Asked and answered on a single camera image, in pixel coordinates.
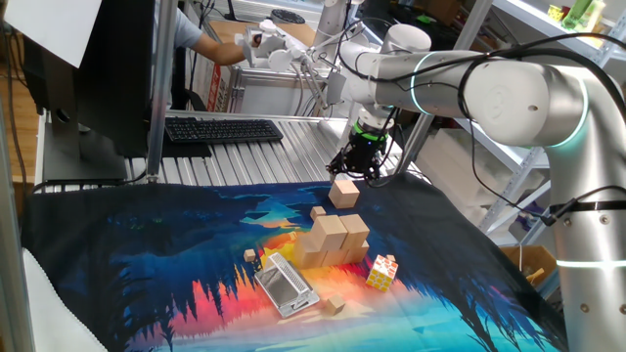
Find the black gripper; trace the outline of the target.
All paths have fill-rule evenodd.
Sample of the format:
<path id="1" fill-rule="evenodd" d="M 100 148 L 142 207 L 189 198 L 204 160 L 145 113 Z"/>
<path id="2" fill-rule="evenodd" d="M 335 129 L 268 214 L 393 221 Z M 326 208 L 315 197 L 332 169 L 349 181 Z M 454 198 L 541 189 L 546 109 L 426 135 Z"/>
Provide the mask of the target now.
<path id="1" fill-rule="evenodd" d="M 351 133 L 347 145 L 326 165 L 330 180 L 337 175 L 360 173 L 366 181 L 380 179 L 378 154 L 384 150 L 386 137 L 369 133 Z"/>

